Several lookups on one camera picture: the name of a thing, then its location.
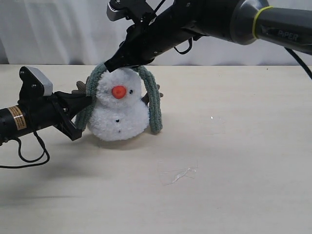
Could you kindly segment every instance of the white backdrop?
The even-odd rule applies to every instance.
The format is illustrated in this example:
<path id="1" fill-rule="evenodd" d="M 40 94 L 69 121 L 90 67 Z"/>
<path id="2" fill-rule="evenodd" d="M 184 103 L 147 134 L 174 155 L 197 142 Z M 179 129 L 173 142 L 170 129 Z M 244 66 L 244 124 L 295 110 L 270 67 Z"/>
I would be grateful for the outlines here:
<path id="1" fill-rule="evenodd" d="M 160 0 L 147 0 L 155 8 Z M 110 22 L 108 0 L 0 0 L 0 63 L 86 64 L 109 59 L 129 21 Z M 167 0 L 163 11 L 173 0 Z M 312 10 L 311 0 L 271 0 L 275 7 Z M 179 46 L 180 50 L 188 44 Z M 308 65 L 312 57 L 301 54 Z M 192 51 L 171 50 L 152 65 L 297 65 L 283 47 L 264 41 L 240 46 L 201 38 Z"/>

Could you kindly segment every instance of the yellow ring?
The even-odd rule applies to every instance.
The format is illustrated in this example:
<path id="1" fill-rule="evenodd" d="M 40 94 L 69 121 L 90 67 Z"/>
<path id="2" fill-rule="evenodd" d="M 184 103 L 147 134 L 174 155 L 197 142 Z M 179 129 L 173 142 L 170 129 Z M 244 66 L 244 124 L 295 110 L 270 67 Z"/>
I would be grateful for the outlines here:
<path id="1" fill-rule="evenodd" d="M 266 7 L 263 7 L 262 9 L 260 9 L 256 16 L 254 17 L 253 19 L 253 36 L 258 39 L 257 35 L 255 34 L 255 25 L 257 23 L 257 19 L 259 18 L 260 14 L 264 11 L 264 10 L 267 10 L 267 9 L 270 9 L 270 8 L 273 8 L 272 6 L 266 6 Z"/>

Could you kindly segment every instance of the warning label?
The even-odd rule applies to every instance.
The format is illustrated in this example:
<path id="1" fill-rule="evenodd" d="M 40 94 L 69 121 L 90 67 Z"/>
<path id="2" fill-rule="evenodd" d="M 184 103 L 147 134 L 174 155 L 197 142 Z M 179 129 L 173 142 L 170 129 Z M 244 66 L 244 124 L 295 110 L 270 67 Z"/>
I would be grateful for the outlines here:
<path id="1" fill-rule="evenodd" d="M 18 106 L 9 107 L 8 110 L 11 112 L 18 130 L 27 128 L 23 113 Z"/>

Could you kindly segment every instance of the green knit scarf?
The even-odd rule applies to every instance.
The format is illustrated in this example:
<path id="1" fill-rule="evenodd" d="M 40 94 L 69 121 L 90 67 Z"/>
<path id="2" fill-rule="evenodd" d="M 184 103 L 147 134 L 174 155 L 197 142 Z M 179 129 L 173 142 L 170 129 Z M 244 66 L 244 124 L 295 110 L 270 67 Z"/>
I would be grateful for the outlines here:
<path id="1" fill-rule="evenodd" d="M 139 76 L 144 82 L 147 94 L 149 96 L 149 110 L 150 110 L 150 128 L 153 134 L 157 134 L 162 129 L 162 119 L 160 110 L 160 93 L 155 81 L 154 75 L 146 69 L 144 66 L 132 68 L 133 71 L 138 72 Z M 82 129 L 86 129 L 87 123 L 92 115 L 97 98 L 97 86 L 101 79 L 101 75 L 107 71 L 104 63 L 100 63 L 92 71 L 86 82 L 86 95 L 92 97 L 92 104 L 83 109 L 76 115 L 75 125 Z"/>

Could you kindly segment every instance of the orange carrot nose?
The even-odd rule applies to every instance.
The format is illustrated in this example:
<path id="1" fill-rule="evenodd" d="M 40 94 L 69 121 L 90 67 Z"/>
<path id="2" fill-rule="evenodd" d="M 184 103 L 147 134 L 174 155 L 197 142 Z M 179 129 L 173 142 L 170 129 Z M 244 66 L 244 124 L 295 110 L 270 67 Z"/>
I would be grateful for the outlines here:
<path id="1" fill-rule="evenodd" d="M 124 86 L 115 86 L 112 90 L 113 96 L 116 99 L 122 99 L 124 96 L 126 96 L 127 90 Z"/>

